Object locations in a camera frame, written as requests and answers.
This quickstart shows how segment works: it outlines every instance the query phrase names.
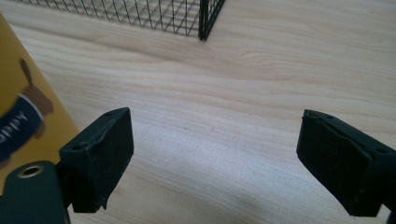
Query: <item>wire cage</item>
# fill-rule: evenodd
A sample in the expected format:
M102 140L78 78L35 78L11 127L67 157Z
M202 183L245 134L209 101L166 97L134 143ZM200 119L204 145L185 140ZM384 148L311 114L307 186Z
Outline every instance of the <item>wire cage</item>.
M206 40L225 0L13 0Z

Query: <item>black plastic part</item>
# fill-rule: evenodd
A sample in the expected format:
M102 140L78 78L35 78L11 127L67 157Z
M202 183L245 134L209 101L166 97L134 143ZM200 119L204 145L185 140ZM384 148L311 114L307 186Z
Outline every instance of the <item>black plastic part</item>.
M305 110L297 154L309 172L356 217L396 210L396 151L331 115Z
M78 213L106 208L133 154L129 108L105 113L60 150L65 205Z
M55 166L36 161L7 176L0 223L69 223Z

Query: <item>black wire mesh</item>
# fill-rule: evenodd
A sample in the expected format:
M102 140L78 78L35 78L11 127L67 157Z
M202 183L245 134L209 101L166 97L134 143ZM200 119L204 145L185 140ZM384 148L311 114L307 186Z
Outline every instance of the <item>black wire mesh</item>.
M14 0L206 40L225 0Z

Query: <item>yellow box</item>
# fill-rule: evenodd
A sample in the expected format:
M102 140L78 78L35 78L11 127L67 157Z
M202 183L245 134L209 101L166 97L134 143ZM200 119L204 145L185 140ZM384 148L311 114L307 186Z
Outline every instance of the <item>yellow box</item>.
M7 175L31 161L59 161L78 133L48 82L0 13L0 193Z

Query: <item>wood grain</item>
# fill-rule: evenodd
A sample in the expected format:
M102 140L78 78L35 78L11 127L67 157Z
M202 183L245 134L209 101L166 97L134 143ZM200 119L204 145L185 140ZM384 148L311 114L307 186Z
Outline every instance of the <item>wood grain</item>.
M0 1L80 129L132 109L107 210L73 223L385 223L350 217L295 149L305 108L396 148L396 2L227 0L207 42Z

